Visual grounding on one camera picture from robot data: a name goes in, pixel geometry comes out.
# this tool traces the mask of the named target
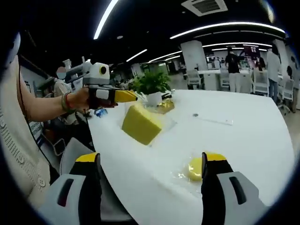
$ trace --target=floor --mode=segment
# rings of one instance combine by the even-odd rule
[[[170,87],[171,89],[178,89],[178,90],[187,90],[188,83],[186,80],[183,79],[182,74],[172,75],[170,76]],[[295,156],[298,156],[300,152],[300,110],[297,110],[296,113],[289,113],[284,116],[287,128],[289,130],[294,153]]]

